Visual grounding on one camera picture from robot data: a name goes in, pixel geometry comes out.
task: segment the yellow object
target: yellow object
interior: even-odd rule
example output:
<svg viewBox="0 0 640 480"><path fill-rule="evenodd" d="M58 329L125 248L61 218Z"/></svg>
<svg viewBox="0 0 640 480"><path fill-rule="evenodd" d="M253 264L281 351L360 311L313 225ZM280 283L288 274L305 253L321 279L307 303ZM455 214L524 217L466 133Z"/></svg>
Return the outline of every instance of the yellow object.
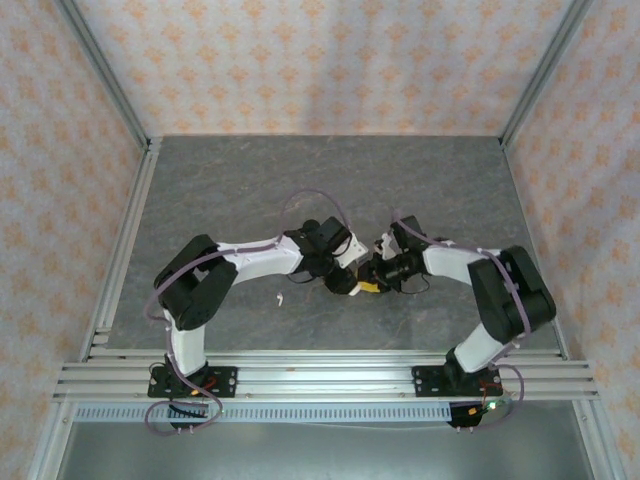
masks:
<svg viewBox="0 0 640 480"><path fill-rule="evenodd" d="M363 292L380 293L380 289L374 283L358 282L358 285L360 285L360 290Z"/></svg>

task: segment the enclosure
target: enclosure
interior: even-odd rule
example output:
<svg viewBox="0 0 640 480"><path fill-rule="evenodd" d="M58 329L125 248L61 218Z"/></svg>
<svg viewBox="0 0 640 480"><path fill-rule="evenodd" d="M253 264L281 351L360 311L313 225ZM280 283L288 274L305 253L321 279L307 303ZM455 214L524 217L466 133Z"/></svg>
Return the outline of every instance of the enclosure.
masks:
<svg viewBox="0 0 640 480"><path fill-rule="evenodd" d="M4 2L2 477L636 478L639 20L625 0ZM284 208L304 187L370 250L400 211L531 253L557 318L505 359L513 418L456 433L456 399L418 395L416 366L479 322L468 285L272 275L207 324L209 363L238 369L220 424L145 430L156 275L199 234L338 216Z"/></svg>

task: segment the orange floral pattern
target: orange floral pattern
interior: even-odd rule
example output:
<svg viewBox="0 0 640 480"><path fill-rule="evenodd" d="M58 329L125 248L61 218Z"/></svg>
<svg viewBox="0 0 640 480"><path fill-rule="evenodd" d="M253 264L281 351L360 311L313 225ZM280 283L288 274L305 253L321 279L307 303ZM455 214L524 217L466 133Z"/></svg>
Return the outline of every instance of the orange floral pattern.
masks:
<svg viewBox="0 0 640 480"><path fill-rule="evenodd" d="M594 361L629 478L640 478L640 9L594 2L510 151L576 355Z"/></svg>
<svg viewBox="0 0 640 480"><path fill-rule="evenodd" d="M499 135L570 0L81 0L152 136Z"/></svg>
<svg viewBox="0 0 640 480"><path fill-rule="evenodd" d="M49 0L0 5L0 478L26 478L140 153Z"/></svg>

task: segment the gray floor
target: gray floor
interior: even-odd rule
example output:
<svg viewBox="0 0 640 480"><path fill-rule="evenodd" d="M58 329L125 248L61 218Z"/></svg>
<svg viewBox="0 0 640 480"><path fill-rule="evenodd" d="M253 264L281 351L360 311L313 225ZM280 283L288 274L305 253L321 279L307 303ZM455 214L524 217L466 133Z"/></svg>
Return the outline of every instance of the gray floor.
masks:
<svg viewBox="0 0 640 480"><path fill-rule="evenodd" d="M281 202L309 186L333 193L367 245L388 229L393 207L425 232L468 245L532 250L498 140L488 137L171 137L160 151L111 348L163 348L161 326L142 319L157 273L194 236L248 242L276 234ZM333 215L303 195L287 228ZM420 288L420 284L411 287ZM281 292L284 302L277 306ZM428 349L445 351L479 317L471 289L432 278L427 293L335 296L320 282L268 277L234 287L207 325L206 346L238 349ZM556 348L551 326L525 347Z"/></svg>
<svg viewBox="0 0 640 480"><path fill-rule="evenodd" d="M592 478L570 402L527 402L473 434L437 424L219 424L163 438L142 424L81 423L69 445L59 480Z"/></svg>

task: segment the patterned wallpaper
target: patterned wallpaper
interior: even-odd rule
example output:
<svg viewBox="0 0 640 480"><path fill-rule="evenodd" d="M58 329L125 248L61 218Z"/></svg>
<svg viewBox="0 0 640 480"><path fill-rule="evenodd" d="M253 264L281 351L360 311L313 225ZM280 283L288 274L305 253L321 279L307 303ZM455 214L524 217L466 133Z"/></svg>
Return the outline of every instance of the patterned wallpaper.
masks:
<svg viewBox="0 0 640 480"><path fill-rule="evenodd" d="M80 0L147 133L498 135L570 0Z"/></svg>
<svg viewBox="0 0 640 480"><path fill-rule="evenodd" d="M0 478L76 359L140 158L51 0L0 3Z"/></svg>
<svg viewBox="0 0 640 480"><path fill-rule="evenodd" d="M510 152L574 354L640 478L640 8L599 0Z"/></svg>

